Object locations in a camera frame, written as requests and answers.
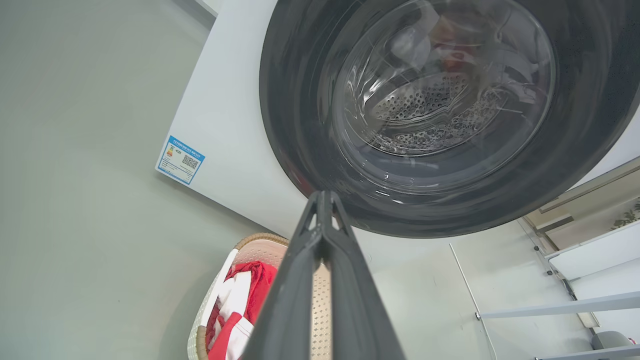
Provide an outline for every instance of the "washing machine drum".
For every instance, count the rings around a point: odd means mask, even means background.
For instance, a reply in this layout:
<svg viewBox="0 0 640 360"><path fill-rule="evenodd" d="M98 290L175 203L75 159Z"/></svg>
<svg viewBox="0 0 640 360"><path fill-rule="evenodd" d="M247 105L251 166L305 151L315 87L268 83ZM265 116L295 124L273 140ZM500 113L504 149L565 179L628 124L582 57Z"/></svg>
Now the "washing machine drum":
<svg viewBox="0 0 640 360"><path fill-rule="evenodd" d="M640 2L279 0L260 105L305 195L432 238L503 224L574 185L636 110Z"/></svg>

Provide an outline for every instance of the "white washing machine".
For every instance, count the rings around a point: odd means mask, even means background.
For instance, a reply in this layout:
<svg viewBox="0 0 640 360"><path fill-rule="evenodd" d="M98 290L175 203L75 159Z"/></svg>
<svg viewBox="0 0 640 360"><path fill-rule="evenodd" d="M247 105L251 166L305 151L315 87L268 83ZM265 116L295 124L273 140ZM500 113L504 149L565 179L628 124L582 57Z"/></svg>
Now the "white washing machine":
<svg viewBox="0 0 640 360"><path fill-rule="evenodd" d="M640 156L634 1L234 0L156 169L290 237L336 191L372 271Z"/></svg>

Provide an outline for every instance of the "laundry basket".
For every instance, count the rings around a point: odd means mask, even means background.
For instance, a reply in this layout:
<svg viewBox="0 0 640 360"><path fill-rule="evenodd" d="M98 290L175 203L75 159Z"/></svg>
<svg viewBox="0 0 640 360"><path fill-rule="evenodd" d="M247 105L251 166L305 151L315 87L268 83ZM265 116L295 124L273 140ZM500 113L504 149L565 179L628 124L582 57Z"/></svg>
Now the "laundry basket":
<svg viewBox="0 0 640 360"><path fill-rule="evenodd" d="M207 360L207 344L205 333L207 322L218 298L220 286L225 281L232 265L261 261L275 268L287 251L289 240L268 233L258 233L242 239L231 250L225 260L222 269L213 280L207 295L205 295L196 320L193 322L189 340L187 342L187 354L189 360ZM320 264L314 274L313 307L312 307L312 331L311 331L311 358L314 360L331 359L331 286L330 274L327 268Z"/></svg>

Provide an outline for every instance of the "white tile floor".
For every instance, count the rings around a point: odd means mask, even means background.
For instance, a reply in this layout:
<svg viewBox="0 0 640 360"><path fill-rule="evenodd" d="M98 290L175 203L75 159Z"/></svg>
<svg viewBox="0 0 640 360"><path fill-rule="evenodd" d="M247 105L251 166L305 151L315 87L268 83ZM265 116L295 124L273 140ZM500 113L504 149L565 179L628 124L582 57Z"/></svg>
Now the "white tile floor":
<svg viewBox="0 0 640 360"><path fill-rule="evenodd" d="M481 311L568 302L518 222L454 245ZM492 359L474 303L449 247L374 275L407 359ZM577 315L487 320L497 359L591 350Z"/></svg>

